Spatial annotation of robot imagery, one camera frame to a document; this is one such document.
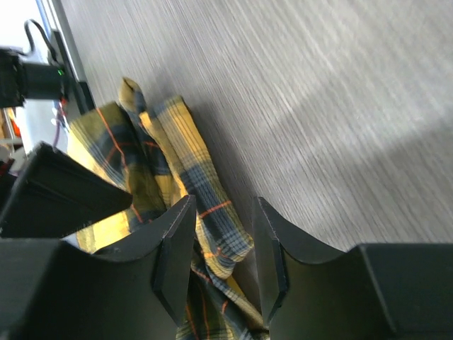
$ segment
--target black cable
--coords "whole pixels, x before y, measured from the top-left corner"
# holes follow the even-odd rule
[[[30,24],[33,24],[35,25],[38,30],[40,31],[41,33],[41,36],[42,36],[42,39],[44,40],[46,46],[47,46],[47,49],[49,50],[50,52],[50,57],[52,58],[52,60],[56,63],[58,63],[57,61],[57,51],[55,51],[55,49],[53,48],[53,46],[50,44],[50,41],[49,39],[47,39],[47,36],[45,34],[45,31],[44,29],[41,27],[41,25],[39,23],[37,23],[35,20],[33,19],[29,19],[27,20],[24,24],[23,24],[23,27],[25,28],[25,34],[27,35],[27,39],[28,39],[28,42],[30,43],[30,51],[28,52],[20,52],[20,51],[17,51],[18,54],[20,55],[23,55],[25,57],[29,57],[31,56],[34,52],[35,52],[35,41],[33,40],[33,37],[31,35],[31,32],[30,32]]]

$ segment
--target plaid cloth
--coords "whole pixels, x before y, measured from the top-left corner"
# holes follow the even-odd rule
[[[196,196],[197,239],[177,339],[268,339],[261,315],[231,276],[253,240],[224,192],[181,97],[147,111],[138,85],[123,79],[120,106],[108,104],[71,124],[68,153],[133,195],[129,209],[77,234],[89,252],[134,232],[184,195]]]

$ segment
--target crumpled cloth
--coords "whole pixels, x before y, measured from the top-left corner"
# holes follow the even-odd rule
[[[197,199],[196,240],[183,325],[177,339],[268,339],[263,318],[231,276],[253,247],[217,177],[180,96],[147,110],[124,78],[120,104],[97,108],[70,126],[68,154],[133,196],[131,207],[77,234],[95,252],[156,219],[184,195]]]

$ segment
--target yellow and navy plaid fabric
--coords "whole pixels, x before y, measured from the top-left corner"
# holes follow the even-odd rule
[[[78,233],[89,252],[134,232],[184,195],[196,196],[197,239],[177,339],[268,339],[262,317],[231,276],[253,241],[181,97],[147,111],[138,85],[124,79],[120,106],[108,104],[71,124],[68,153],[133,195],[130,209]]]

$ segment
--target black cylinder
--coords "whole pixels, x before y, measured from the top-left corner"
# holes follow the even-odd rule
[[[65,75],[58,66],[22,63],[23,95],[29,99],[62,98]]]

